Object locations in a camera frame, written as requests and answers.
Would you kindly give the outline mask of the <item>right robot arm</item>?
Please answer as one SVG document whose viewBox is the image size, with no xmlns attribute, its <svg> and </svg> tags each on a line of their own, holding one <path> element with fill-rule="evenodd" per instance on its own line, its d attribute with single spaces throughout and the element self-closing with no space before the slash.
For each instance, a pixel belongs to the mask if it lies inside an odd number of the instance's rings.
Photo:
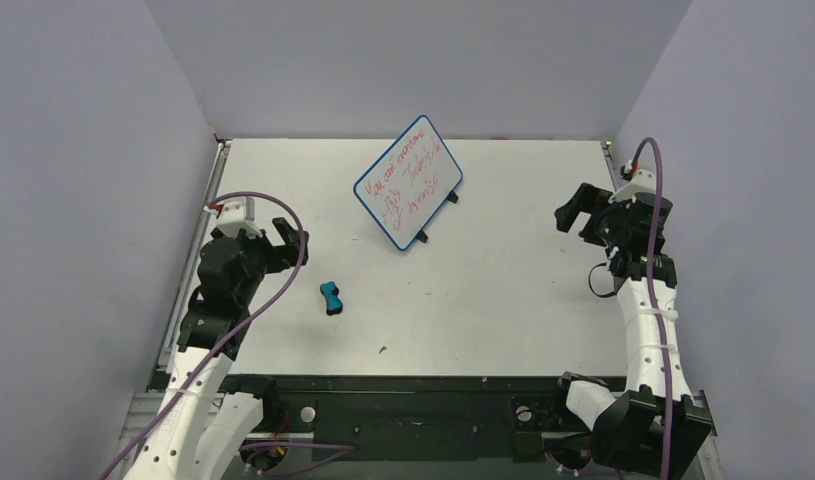
<svg viewBox="0 0 815 480">
<path fill-rule="evenodd" d="M 710 411 L 695 404 L 677 341 L 677 269 L 662 249 L 672 204 L 653 192 L 613 195 L 583 183 L 555 213 L 559 231 L 580 214 L 580 238 L 604 249 L 625 332 L 626 381 L 615 395 L 602 380 L 571 372 L 547 400 L 561 427 L 578 421 L 591 434 L 600 466 L 660 479 L 683 477 L 711 433 Z"/>
</svg>

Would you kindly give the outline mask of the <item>blue whiteboard eraser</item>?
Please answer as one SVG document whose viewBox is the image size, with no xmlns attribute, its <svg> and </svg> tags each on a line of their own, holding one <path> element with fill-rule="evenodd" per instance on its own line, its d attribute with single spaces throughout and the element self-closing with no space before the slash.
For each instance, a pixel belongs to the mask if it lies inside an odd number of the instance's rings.
<svg viewBox="0 0 815 480">
<path fill-rule="evenodd" d="M 344 304 L 339 297 L 340 290 L 334 281 L 322 283 L 320 293 L 325 300 L 325 313 L 328 316 L 337 315 L 343 311 Z"/>
</svg>

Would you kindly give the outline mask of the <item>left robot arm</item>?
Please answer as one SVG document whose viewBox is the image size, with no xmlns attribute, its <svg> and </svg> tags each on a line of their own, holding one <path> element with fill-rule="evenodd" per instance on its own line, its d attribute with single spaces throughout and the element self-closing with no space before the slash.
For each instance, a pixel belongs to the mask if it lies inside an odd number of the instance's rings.
<svg viewBox="0 0 815 480">
<path fill-rule="evenodd" d="M 265 231 L 214 229 L 199 252 L 199 283 L 180 325 L 177 350 L 160 410 L 134 445 L 128 479 L 219 479 L 253 429 L 281 416 L 272 380 L 231 381 L 217 414 L 210 413 L 253 322 L 249 306 L 265 276 L 298 275 L 309 235 L 282 217 L 272 221 L 282 244 Z"/>
</svg>

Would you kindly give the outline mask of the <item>blue framed whiteboard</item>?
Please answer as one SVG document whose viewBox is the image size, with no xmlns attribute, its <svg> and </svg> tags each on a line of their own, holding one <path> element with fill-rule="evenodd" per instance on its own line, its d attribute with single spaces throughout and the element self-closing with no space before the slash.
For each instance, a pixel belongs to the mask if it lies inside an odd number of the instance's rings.
<svg viewBox="0 0 815 480">
<path fill-rule="evenodd" d="M 439 209 L 457 199 L 464 173 L 426 115 L 418 116 L 353 185 L 353 193 L 399 251 L 424 241 Z"/>
</svg>

